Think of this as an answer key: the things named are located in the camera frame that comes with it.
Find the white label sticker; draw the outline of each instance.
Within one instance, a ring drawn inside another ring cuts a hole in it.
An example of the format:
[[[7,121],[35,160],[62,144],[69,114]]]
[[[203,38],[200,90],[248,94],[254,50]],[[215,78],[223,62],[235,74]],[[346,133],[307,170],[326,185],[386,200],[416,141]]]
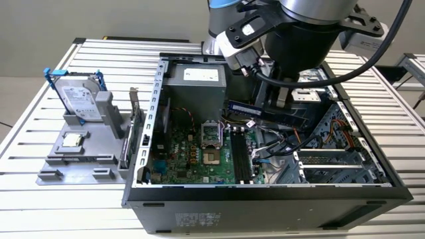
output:
[[[176,213],[178,227],[219,226],[222,213]]]
[[[243,28],[242,28],[242,32],[244,33],[246,36],[250,36],[251,34],[255,33],[255,30],[252,28],[252,26],[250,24],[247,24]]]
[[[85,120],[102,120],[91,91],[85,87],[65,86],[62,88],[75,114]]]
[[[186,81],[219,81],[219,70],[218,69],[186,69]]]
[[[248,128],[254,127],[254,126],[255,126],[255,121],[251,120],[251,121],[247,123],[247,126],[248,126]]]

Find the motherboard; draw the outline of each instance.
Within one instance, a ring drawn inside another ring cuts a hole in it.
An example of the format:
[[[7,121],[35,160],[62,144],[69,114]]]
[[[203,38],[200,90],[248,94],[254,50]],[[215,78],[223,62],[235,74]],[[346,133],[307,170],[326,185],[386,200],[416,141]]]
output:
[[[246,130],[242,134],[243,143],[236,147],[232,143],[231,128],[216,127],[219,137],[214,129],[215,123],[203,125],[194,133],[191,128],[178,127],[172,129],[170,154],[166,160],[154,162],[154,184],[235,184],[240,165],[235,163],[235,153],[246,154],[244,170],[250,170],[252,183],[264,184],[263,172],[254,175],[254,165],[250,162],[250,153],[258,147],[255,131]],[[203,139],[218,140],[219,144],[206,146]]]

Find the cable connector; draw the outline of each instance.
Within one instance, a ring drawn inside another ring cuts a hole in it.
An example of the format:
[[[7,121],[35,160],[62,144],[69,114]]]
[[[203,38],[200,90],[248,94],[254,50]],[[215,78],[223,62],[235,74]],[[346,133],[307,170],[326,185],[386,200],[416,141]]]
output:
[[[254,47],[238,53],[235,57],[236,57],[238,63],[240,64],[242,72],[246,77],[250,76],[252,69],[258,69],[260,66],[266,65]]]

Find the floor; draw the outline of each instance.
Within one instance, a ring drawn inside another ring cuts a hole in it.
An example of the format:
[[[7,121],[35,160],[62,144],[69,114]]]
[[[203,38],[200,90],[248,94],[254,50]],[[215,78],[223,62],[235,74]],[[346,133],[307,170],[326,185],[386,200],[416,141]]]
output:
[[[15,124],[43,84],[43,77],[0,77],[0,122]],[[10,130],[0,124],[0,142]]]

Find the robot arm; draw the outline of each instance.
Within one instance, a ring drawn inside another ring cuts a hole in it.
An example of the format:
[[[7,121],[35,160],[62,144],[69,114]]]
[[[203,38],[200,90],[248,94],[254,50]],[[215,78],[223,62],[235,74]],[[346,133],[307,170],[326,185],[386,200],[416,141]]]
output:
[[[339,84],[363,74],[386,53],[412,4],[412,0],[404,0],[383,45],[362,68],[328,81],[299,83],[299,72],[322,64],[342,32],[382,37],[383,26],[375,17],[354,11],[358,0],[263,0],[267,4],[255,5],[252,2],[240,4],[256,11],[219,34],[220,50],[232,69],[243,68],[243,72],[271,85],[291,89]],[[259,39],[266,34],[264,48],[280,72],[278,79],[259,70],[264,53]]]

